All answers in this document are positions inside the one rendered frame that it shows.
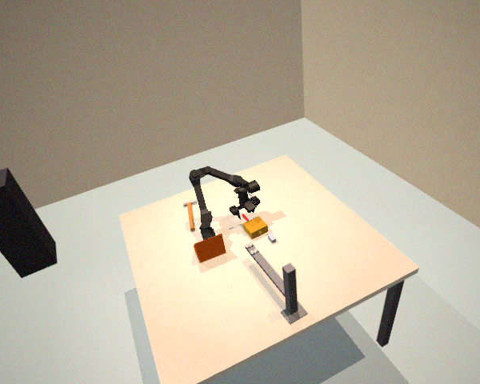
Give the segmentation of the wooden-handled hammer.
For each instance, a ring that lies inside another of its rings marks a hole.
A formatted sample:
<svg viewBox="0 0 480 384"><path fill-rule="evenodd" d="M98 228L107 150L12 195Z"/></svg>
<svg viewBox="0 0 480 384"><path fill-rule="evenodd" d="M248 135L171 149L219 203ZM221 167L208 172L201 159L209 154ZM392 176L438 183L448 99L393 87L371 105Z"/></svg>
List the wooden-handled hammer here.
<svg viewBox="0 0 480 384"><path fill-rule="evenodd" d="M188 208L188 215L189 215L189 222L190 222L190 231L194 231L194 218L193 218L193 211L192 211L192 205L193 203L196 203L197 201L191 201L191 202L184 202L183 206L187 206Z"/></svg>

